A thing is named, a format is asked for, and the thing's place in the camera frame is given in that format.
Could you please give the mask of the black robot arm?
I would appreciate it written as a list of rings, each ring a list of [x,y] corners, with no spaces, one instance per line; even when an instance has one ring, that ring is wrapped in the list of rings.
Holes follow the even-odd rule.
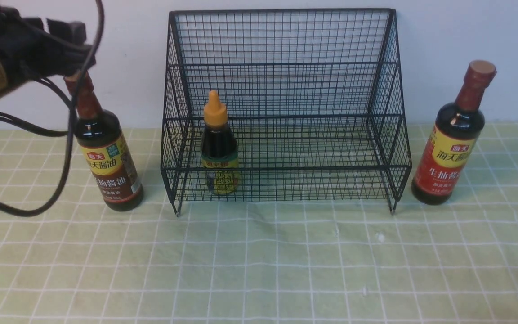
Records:
[[[27,82],[67,77],[95,64],[81,21],[23,17],[0,5],[0,98]]]

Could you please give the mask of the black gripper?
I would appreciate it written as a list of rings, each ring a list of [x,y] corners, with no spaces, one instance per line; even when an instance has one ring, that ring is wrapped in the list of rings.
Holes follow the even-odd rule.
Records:
[[[12,7],[0,7],[0,84],[18,84],[80,70],[92,46],[86,44],[85,24],[21,17]]]

